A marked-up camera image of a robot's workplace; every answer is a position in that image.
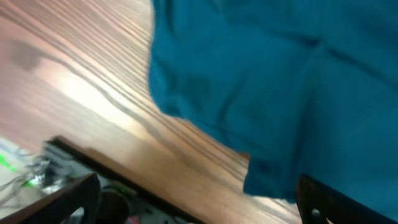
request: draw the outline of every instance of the teal fabric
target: teal fabric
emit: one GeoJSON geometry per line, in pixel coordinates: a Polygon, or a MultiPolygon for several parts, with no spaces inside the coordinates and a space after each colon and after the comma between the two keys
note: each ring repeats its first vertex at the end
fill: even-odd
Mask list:
{"type": "Polygon", "coordinates": [[[398,1],[152,2],[152,97],[250,153],[247,194],[308,174],[398,220],[398,1]]]}

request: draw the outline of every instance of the wooden surface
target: wooden surface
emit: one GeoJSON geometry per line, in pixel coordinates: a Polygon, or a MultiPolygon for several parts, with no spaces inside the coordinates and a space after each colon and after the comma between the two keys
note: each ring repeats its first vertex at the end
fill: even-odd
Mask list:
{"type": "Polygon", "coordinates": [[[159,113],[147,91],[149,0],[0,0],[0,134],[39,152],[61,134],[207,223],[294,223],[242,194],[247,160],[159,113]]]}

